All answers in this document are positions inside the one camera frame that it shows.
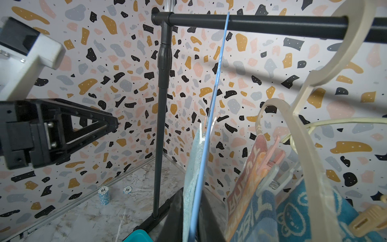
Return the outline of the light blue towel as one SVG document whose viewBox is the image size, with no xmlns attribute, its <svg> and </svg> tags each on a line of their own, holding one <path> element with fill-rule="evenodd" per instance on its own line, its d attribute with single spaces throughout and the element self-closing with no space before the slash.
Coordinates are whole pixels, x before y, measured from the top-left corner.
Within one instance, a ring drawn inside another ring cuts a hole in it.
<svg viewBox="0 0 387 242">
<path fill-rule="evenodd" d="M 209 140 L 200 124 L 190 151 L 188 167 L 183 188 L 183 229 L 182 240 L 194 242 L 199 220 L 200 201 L 206 176 L 206 162 L 209 152 Z"/>
</svg>

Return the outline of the light blue wire hanger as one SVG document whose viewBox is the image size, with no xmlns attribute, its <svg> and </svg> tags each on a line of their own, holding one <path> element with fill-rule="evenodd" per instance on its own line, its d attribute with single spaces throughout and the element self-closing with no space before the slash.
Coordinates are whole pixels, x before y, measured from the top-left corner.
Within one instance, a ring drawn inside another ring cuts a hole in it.
<svg viewBox="0 0 387 242">
<path fill-rule="evenodd" d="M 211 126 L 211 122 L 214 119 L 214 108 L 215 108 L 215 102 L 216 102 L 216 97 L 217 97 L 218 84 L 219 84 L 220 75 L 221 75 L 222 58 L 223 58 L 223 52 L 224 52 L 225 39 L 226 39 L 226 35 L 227 35 L 229 17 L 230 17 L 230 14 L 228 13 L 227 17 L 225 18 L 225 26 L 224 26 L 222 45 L 220 47 L 219 60 L 218 60 L 218 65 L 217 65 L 217 69 L 215 72 L 216 79 L 215 79 L 214 89 L 213 89 L 213 93 L 212 93 L 211 105 L 210 105 L 209 113 L 207 114 L 208 129 L 207 129 L 207 133 L 206 133 L 206 138 L 209 140 L 209 147 L 210 147 L 211 131 L 212 131 L 212 130 L 210 130 L 210 126 Z"/>
</svg>

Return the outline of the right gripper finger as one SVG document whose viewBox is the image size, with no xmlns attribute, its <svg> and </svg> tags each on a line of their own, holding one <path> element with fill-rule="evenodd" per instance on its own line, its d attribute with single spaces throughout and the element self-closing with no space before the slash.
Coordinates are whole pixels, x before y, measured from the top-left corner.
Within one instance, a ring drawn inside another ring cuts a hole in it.
<svg viewBox="0 0 387 242">
<path fill-rule="evenodd" d="M 1 101 L 1 156 L 7 169 L 64 163 L 118 126 L 111 113 L 64 99 Z"/>
</svg>

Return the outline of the white clothespin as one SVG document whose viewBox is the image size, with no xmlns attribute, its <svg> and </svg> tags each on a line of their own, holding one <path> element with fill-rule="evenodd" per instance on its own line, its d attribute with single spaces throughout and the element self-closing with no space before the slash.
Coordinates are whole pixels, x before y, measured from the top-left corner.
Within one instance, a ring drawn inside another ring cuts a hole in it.
<svg viewBox="0 0 387 242">
<path fill-rule="evenodd" d="M 216 116 L 216 117 L 213 119 L 213 121 L 211 122 L 210 130 L 213 130 L 213 128 L 214 128 L 214 126 L 215 126 L 215 124 L 216 124 L 216 122 L 217 122 L 217 119 L 218 119 L 218 117 Z"/>
</svg>

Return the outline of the peach clothespin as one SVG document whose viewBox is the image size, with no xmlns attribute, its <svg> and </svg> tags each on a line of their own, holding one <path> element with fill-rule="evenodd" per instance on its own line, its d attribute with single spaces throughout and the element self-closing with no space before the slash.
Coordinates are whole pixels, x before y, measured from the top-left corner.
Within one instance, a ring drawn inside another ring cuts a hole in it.
<svg viewBox="0 0 387 242">
<path fill-rule="evenodd" d="M 204 121 L 202 122 L 202 135 L 206 136 L 208 129 L 208 117 L 205 117 Z"/>
</svg>

